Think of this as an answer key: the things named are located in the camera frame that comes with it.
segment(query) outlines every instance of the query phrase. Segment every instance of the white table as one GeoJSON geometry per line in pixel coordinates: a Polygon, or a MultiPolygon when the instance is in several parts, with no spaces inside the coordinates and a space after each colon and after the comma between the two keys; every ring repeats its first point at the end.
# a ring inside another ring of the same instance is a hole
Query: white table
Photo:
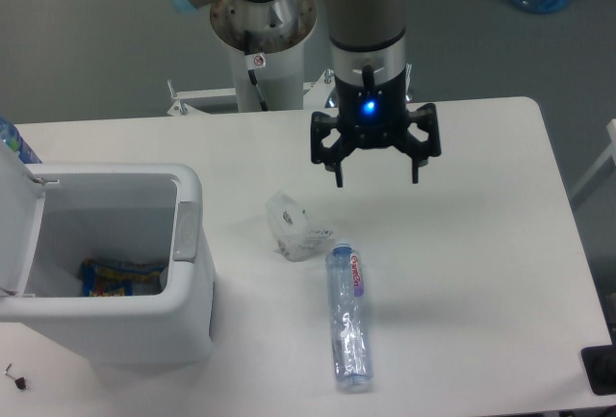
{"type": "Polygon", "coordinates": [[[309,161],[308,111],[20,126],[47,162],[181,162],[203,183],[218,269],[205,364],[90,365],[0,325],[3,415],[480,416],[615,404],[579,351],[609,343],[550,142],[525,98],[437,104],[443,156],[410,182],[388,149],[309,161]],[[323,255],[273,251],[264,204],[282,189],[362,251],[374,389],[336,391],[323,255]]]}

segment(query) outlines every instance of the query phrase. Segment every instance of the clear plastic packaging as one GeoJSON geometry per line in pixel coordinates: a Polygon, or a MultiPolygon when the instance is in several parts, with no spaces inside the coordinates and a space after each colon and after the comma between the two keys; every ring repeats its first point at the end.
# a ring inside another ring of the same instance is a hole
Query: clear plastic packaging
{"type": "Polygon", "coordinates": [[[334,234],[333,226],[311,222],[306,210],[283,192],[266,203],[268,224],[278,250],[289,261],[303,261],[322,249],[334,234]]]}

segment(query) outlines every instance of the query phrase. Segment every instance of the white trash bin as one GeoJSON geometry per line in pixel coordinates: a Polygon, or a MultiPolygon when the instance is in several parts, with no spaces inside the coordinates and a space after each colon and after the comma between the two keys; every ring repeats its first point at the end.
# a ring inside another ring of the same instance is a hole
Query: white trash bin
{"type": "Polygon", "coordinates": [[[93,362],[203,360],[215,269],[181,165],[23,165],[0,142],[0,321],[93,362]],[[158,295],[81,297],[83,260],[164,262],[158,295]]]}

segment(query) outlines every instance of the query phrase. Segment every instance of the robotic arm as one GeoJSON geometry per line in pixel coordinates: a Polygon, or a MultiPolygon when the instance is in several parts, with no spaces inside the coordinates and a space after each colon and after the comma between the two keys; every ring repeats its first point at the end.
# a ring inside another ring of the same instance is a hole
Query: robotic arm
{"type": "MultiPolygon", "coordinates": [[[[190,9],[215,1],[218,0],[174,0],[174,3],[179,9],[190,9]]],[[[244,0],[245,20],[232,30],[244,37],[246,54],[266,47],[269,47],[266,52],[277,52],[284,49],[285,43],[293,45],[289,38],[296,33],[301,13],[297,13],[297,8],[294,11],[292,0],[276,5],[280,1],[244,0]],[[261,10],[267,5],[268,13],[251,12],[259,11],[259,5],[261,10]],[[272,11],[277,20],[271,19],[272,11]],[[255,22],[255,15],[267,18],[255,22]],[[253,18],[250,26],[249,17],[253,18]]],[[[341,163],[353,150],[393,146],[411,157],[413,182],[417,183],[419,167],[427,163],[428,157],[439,156],[441,146],[434,104],[425,104],[415,112],[406,108],[404,0],[323,1],[327,8],[339,114],[331,117],[313,113],[312,162],[334,171],[337,185],[342,187],[341,163]],[[425,141],[408,131],[413,123],[427,134],[425,141]],[[325,147],[322,141],[334,129],[340,137],[325,147]]]]}

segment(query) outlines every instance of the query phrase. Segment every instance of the cable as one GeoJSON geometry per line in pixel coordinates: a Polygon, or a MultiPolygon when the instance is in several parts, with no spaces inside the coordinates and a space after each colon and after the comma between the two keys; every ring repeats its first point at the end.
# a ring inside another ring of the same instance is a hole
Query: cable
{"type": "Polygon", "coordinates": [[[605,409],[602,413],[597,414],[597,417],[607,417],[609,414],[611,414],[614,410],[616,410],[616,405],[611,405],[610,407],[608,407],[607,409],[605,409]]]}
{"type": "MultiPolygon", "coordinates": [[[[250,38],[251,34],[247,30],[244,32],[244,55],[248,56],[250,54],[250,38]]],[[[259,105],[261,106],[262,112],[268,112],[270,109],[268,108],[268,104],[266,103],[265,97],[263,97],[263,93],[261,92],[261,87],[259,87],[259,82],[257,81],[257,75],[254,73],[254,70],[248,71],[248,78],[250,79],[250,83],[257,91],[257,97],[259,98],[259,105]]]]}

